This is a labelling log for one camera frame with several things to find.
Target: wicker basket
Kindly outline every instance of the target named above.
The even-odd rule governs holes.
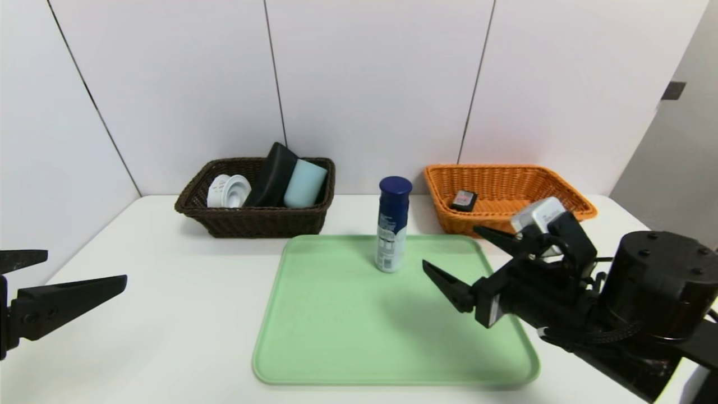
[[[300,234],[319,234],[327,209],[334,198],[335,167],[327,158],[304,160],[327,169],[317,205],[309,208],[208,208],[207,192],[219,174],[244,175],[254,184],[264,162],[262,157],[213,160],[190,181],[179,195],[174,209],[199,221],[218,238],[289,238]]]
[[[596,208],[553,171],[536,165],[430,165],[424,170],[439,223],[445,232],[478,237],[474,226],[514,233],[511,216],[524,206],[557,197],[579,220],[596,216]],[[450,208],[459,190],[479,194],[473,211]]]

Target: light green plastic tray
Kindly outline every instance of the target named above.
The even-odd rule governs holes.
[[[372,236],[290,240],[254,351],[253,368],[277,385],[516,386],[539,359],[516,318],[490,330],[458,313],[424,274],[426,259],[472,284],[491,269],[464,236],[409,236],[387,274]]]

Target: tabletop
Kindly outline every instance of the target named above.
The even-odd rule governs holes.
[[[176,196],[135,201],[50,283],[127,274],[121,295],[2,363],[2,403],[642,403],[602,373],[523,327],[541,374],[517,390],[476,387],[271,386],[251,357],[286,239],[214,239],[174,211]],[[582,226],[599,257],[646,227],[614,201]],[[335,196],[322,234],[375,234],[378,196]],[[412,196],[408,234],[440,234],[431,198]],[[490,264],[509,256],[480,240]],[[684,359],[658,399],[681,402],[696,365]]]

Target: light blue cylinder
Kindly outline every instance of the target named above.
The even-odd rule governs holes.
[[[298,159],[284,193],[284,205],[287,208],[309,208],[314,205],[326,177],[326,169]]]

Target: blue spray can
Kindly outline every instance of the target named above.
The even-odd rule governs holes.
[[[384,272],[395,272],[404,258],[411,181],[403,177],[387,177],[379,183],[379,188],[376,267]]]

